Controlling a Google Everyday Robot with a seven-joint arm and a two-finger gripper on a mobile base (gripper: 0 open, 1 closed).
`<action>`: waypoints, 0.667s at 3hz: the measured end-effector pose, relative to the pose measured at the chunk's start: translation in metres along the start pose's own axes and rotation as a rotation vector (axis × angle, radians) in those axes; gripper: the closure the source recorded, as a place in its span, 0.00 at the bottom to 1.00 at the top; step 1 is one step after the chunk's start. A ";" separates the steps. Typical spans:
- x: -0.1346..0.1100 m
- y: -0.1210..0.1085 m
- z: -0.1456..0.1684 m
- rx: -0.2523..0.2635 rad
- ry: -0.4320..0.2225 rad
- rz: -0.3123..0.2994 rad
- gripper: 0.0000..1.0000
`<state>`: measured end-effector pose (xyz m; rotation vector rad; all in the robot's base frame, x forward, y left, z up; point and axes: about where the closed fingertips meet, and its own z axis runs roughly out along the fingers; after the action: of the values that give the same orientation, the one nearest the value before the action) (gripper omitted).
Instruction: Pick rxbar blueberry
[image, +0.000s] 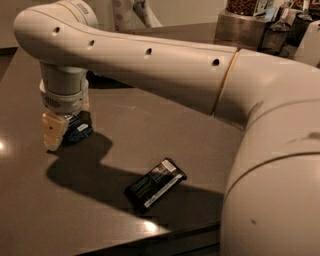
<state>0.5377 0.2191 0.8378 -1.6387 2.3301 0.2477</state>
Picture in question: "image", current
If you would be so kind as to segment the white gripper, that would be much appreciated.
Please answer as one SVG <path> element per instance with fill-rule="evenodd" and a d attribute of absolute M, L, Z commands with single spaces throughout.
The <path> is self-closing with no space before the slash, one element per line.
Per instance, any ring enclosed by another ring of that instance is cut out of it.
<path fill-rule="evenodd" d="M 42 115 L 44 145 L 49 151 L 59 148 L 68 129 L 69 122 L 60 115 L 77 115 L 80 111 L 90 110 L 88 81 L 84 80 L 83 85 L 84 88 L 77 93 L 62 95 L 51 92 L 41 80 L 39 88 L 42 102 L 50 110 Z"/>

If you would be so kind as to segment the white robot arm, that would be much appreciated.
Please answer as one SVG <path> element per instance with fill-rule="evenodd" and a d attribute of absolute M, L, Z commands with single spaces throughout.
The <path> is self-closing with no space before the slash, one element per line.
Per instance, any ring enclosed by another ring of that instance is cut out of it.
<path fill-rule="evenodd" d="M 83 0 L 22 11 L 41 66 L 45 145 L 88 105 L 94 71 L 242 128 L 223 201 L 221 256 L 320 256 L 320 69 L 230 46 L 101 31 Z"/>

